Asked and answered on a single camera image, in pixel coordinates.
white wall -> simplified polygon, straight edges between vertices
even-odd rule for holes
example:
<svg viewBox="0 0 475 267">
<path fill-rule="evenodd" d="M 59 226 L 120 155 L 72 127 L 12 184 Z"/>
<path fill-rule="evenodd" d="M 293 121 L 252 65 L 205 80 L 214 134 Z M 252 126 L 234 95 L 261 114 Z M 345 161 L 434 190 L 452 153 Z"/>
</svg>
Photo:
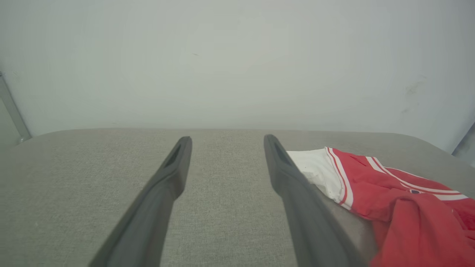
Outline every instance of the white wall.
<svg viewBox="0 0 475 267">
<path fill-rule="evenodd" d="M 3 0 L 33 135 L 92 127 L 395 132 L 475 121 L 475 1 Z"/>
</svg>

white stripe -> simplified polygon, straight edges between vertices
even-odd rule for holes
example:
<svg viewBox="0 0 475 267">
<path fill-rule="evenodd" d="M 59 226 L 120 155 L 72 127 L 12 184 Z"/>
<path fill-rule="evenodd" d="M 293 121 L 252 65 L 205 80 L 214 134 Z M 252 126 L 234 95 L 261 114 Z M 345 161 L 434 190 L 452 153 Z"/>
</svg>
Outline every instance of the white stripe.
<svg viewBox="0 0 475 267">
<path fill-rule="evenodd" d="M 428 180 L 427 178 L 424 178 L 424 177 L 421 177 L 421 176 L 418 176 L 418 175 L 412 174 L 412 173 L 410 173 L 410 172 L 405 172 L 405 171 L 403 171 L 403 170 L 400 170 L 400 169 L 396 169 L 396 168 L 390 168 L 390 167 L 386 167 L 386 169 L 397 170 L 397 171 L 400 171 L 400 172 L 403 172 L 403 173 L 410 174 L 410 175 L 412 175 L 412 176 L 416 176 L 416 177 L 418 177 L 418 178 L 422 178 L 422 179 L 426 179 L 426 180 Z"/>
<path fill-rule="evenodd" d="M 344 203 L 346 205 L 348 205 L 348 207 L 350 207 L 350 209 L 351 209 L 351 207 L 353 205 L 353 191 L 352 191 L 352 188 L 351 188 L 351 185 L 350 185 L 350 181 L 348 181 L 348 177 L 346 176 L 346 173 L 345 173 L 345 170 L 343 168 L 342 162 L 340 161 L 338 156 L 335 155 L 335 153 L 333 152 L 333 148 L 329 147 L 329 151 L 335 157 L 336 166 L 340 170 L 340 172 L 342 174 L 342 177 L 343 177 L 343 180 L 346 183 L 346 189 L 347 190 L 346 190 L 346 199 L 345 199 Z"/>
<path fill-rule="evenodd" d="M 340 206 L 344 207 L 344 208 L 347 209 L 347 210 L 351 210 L 351 209 L 352 209 L 351 207 L 348 207 L 348 205 L 346 205 L 345 203 L 342 203 Z"/>
<path fill-rule="evenodd" d="M 465 196 L 465 195 L 436 195 L 434 194 L 434 196 L 442 201 L 468 199 L 468 196 Z"/>
<path fill-rule="evenodd" d="M 432 189 L 432 188 L 427 188 L 427 187 L 421 187 L 421 186 L 417 186 L 417 185 L 414 185 L 412 183 L 408 183 L 404 180 L 401 180 L 399 179 L 396 175 L 392 174 L 390 171 L 386 170 L 386 168 L 384 168 L 383 164 L 380 163 L 380 161 L 377 159 L 377 158 L 373 158 L 380 166 L 381 168 L 389 175 L 391 175 L 392 177 L 398 179 L 400 182 L 408 185 L 408 186 L 411 186 L 415 189 L 421 189 L 421 190 L 425 190 L 425 191 L 428 191 L 428 192 L 434 192 L 434 193 L 446 193 L 446 194 L 449 194 L 449 193 L 460 193 L 459 191 L 453 191 L 453 190 L 441 190 L 441 189 Z"/>
<path fill-rule="evenodd" d="M 340 175 L 340 172 L 338 171 L 338 168 L 335 165 L 335 160 L 333 159 L 332 155 L 330 154 L 330 148 L 325 147 L 325 151 L 327 151 L 328 157 L 330 158 L 332 166 L 335 169 L 335 172 L 338 175 L 338 178 L 340 178 L 340 184 L 342 185 L 342 190 L 340 191 L 340 195 L 338 196 L 338 202 L 337 202 L 337 204 L 339 204 L 343 200 L 343 197 L 345 196 L 345 192 L 346 192 L 345 183 L 343 182 L 343 177 Z"/>
<path fill-rule="evenodd" d="M 373 167 L 373 169 L 379 171 L 379 172 L 382 172 L 385 174 L 385 172 L 383 172 L 383 170 L 381 170 L 381 168 L 379 168 L 378 165 L 376 165 L 376 163 L 374 162 L 373 158 L 371 157 L 366 157 L 366 160 L 370 163 L 371 167 Z"/>
</svg>

gray table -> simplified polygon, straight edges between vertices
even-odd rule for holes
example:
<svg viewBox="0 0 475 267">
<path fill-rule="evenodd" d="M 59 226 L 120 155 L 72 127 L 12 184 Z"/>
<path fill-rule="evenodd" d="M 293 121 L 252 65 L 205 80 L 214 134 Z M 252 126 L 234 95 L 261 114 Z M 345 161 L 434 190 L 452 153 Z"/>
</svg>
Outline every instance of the gray table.
<svg viewBox="0 0 475 267">
<path fill-rule="evenodd" d="M 162 265 L 296 265 L 263 138 L 287 150 L 324 146 L 376 156 L 475 196 L 475 169 L 420 139 L 390 133 L 258 130 L 71 130 L 34 137 L 0 155 L 4 266 L 89 262 L 176 141 L 193 139 L 186 188 L 175 202 Z M 366 260 L 369 222 L 325 199 Z"/>
</svg>

wall stain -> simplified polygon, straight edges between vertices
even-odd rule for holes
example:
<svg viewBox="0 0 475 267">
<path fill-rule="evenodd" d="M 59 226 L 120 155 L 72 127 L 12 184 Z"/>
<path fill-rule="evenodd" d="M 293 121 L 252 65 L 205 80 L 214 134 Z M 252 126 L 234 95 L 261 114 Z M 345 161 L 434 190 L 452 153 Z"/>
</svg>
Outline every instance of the wall stain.
<svg viewBox="0 0 475 267">
<path fill-rule="evenodd" d="M 426 83 L 427 77 L 424 75 L 419 75 L 417 82 L 406 87 L 406 97 L 412 97 L 418 93 L 421 87 Z"/>
</svg>

red jersey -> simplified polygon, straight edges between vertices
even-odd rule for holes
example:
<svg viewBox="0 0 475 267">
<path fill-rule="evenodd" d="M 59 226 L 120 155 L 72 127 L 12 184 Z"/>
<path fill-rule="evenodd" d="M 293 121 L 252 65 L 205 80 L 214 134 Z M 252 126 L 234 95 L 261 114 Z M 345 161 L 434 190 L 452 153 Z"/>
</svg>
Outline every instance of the red jersey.
<svg viewBox="0 0 475 267">
<path fill-rule="evenodd" d="M 475 200 L 438 182 L 384 167 L 374 157 L 324 150 L 314 153 L 319 155 L 317 167 L 306 165 L 311 151 L 289 155 L 324 194 L 372 221 L 379 247 L 372 266 L 475 266 Z M 335 175 L 316 170 L 328 162 Z M 325 191 L 331 183 L 340 190 Z"/>
</svg>

